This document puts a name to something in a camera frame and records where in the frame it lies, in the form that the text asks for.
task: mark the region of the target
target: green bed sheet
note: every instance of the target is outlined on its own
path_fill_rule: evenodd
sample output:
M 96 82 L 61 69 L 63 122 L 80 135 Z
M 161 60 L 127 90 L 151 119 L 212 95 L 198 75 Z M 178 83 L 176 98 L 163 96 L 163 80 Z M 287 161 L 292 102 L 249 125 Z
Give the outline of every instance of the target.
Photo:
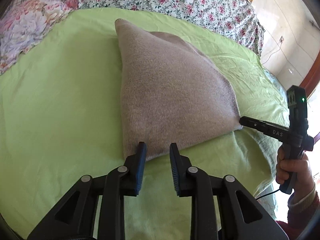
M 229 79 L 241 115 L 288 124 L 259 58 L 234 41 L 162 14 L 75 11 L 0 77 L 0 212 L 23 238 L 82 175 L 124 162 L 118 18 L 191 42 Z M 181 154 L 210 175 L 234 175 L 257 195 L 274 178 L 278 147 L 243 128 Z M 191 198 L 176 196 L 169 156 L 146 163 L 140 195 L 125 198 L 126 238 L 189 239 L 190 216 Z

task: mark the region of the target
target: white wall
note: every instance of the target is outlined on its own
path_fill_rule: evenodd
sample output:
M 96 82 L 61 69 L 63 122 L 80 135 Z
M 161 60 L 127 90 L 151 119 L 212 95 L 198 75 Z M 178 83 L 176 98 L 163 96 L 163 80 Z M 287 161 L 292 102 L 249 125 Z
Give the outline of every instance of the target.
M 285 89 L 300 85 L 320 50 L 320 30 L 309 22 L 312 15 L 302 0 L 253 0 L 260 23 L 266 32 L 261 63 Z

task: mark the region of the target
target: brown knitted garment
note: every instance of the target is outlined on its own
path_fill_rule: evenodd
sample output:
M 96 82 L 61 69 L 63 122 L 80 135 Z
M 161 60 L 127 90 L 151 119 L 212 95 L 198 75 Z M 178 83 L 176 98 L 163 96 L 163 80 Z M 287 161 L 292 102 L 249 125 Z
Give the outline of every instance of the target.
M 147 160 L 241 129 L 230 82 L 198 49 L 178 36 L 115 22 L 122 58 L 124 157 L 139 141 Z

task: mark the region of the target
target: triangular cutout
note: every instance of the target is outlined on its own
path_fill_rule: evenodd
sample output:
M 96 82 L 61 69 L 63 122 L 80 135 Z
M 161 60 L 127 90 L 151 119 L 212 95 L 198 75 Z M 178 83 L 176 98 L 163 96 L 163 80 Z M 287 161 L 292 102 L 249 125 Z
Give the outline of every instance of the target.
M 73 195 L 63 205 L 63 207 L 55 214 L 54 218 L 69 225 L 76 210 L 79 196 L 80 191 L 74 192 Z
M 238 190 L 236 192 L 236 196 L 246 224 L 262 219 L 262 214 L 242 191 Z

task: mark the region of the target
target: human hand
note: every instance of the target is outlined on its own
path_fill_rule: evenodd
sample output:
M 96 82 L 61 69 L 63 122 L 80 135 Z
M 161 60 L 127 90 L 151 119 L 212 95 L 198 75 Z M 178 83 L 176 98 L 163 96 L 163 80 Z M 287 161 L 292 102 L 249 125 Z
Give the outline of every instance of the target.
M 289 179 L 288 171 L 297 173 L 296 184 L 294 185 L 293 203 L 297 203 L 307 196 L 315 185 L 312 177 L 308 156 L 304 153 L 301 160 L 284 160 L 284 149 L 278 149 L 276 165 L 276 182 L 283 184 Z

